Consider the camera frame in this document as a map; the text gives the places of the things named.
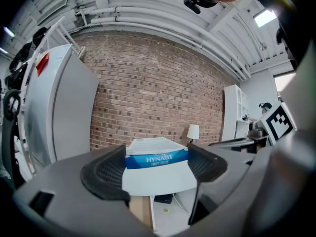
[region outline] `floor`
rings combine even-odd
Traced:
[[[188,225],[190,216],[180,208],[174,198],[171,204],[154,202],[154,215],[156,234],[159,236],[172,236],[190,227]]]

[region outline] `mesh pad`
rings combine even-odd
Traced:
[[[227,170],[227,162],[218,155],[188,144],[188,165],[198,183],[212,182]]]
[[[124,200],[128,204],[130,196],[122,190],[125,155],[126,147],[122,145],[85,165],[81,170],[84,186],[103,200]]]

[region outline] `white cabinet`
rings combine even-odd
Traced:
[[[244,137],[249,122],[242,117],[249,114],[247,95],[237,86],[225,88],[225,119],[222,141]]]

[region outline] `white ceiling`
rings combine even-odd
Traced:
[[[9,26],[16,37],[10,39],[9,36],[6,36],[1,46],[15,54],[39,28],[38,18],[59,1],[61,0],[27,0]],[[199,15],[186,8],[183,0],[75,1],[77,4],[77,7],[74,8],[75,12],[80,12],[79,8],[103,9],[116,6],[147,8],[164,12],[163,16],[134,12],[108,13],[105,16],[120,16],[122,19],[123,17],[132,17],[135,19],[135,23],[141,22],[141,24],[138,24],[137,27],[107,25],[103,26],[102,29],[130,30],[134,28],[140,32],[148,32],[148,26],[162,29],[163,33],[155,30],[150,30],[150,33],[158,35],[159,32],[165,38],[181,42],[203,53],[240,80],[249,79],[250,74],[254,71],[287,62],[284,46],[276,43],[277,20],[258,28],[253,19],[253,16],[263,9],[257,0],[241,0],[231,4],[221,3],[213,8],[201,8]],[[71,22],[74,15],[69,14],[70,10],[67,7],[57,11],[45,23],[65,13],[68,21]],[[98,18],[98,16],[87,15],[87,23],[89,24],[93,18]],[[192,25],[202,29],[203,34],[201,35],[201,31],[196,29],[193,30]],[[67,25],[68,30],[75,30],[75,28],[74,24]],[[210,37],[205,36],[205,31],[211,33]],[[192,41],[197,43],[196,47],[192,46]]]

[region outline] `table lamp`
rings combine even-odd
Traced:
[[[199,127],[197,124],[190,124],[187,137],[191,139],[190,143],[199,139]]]

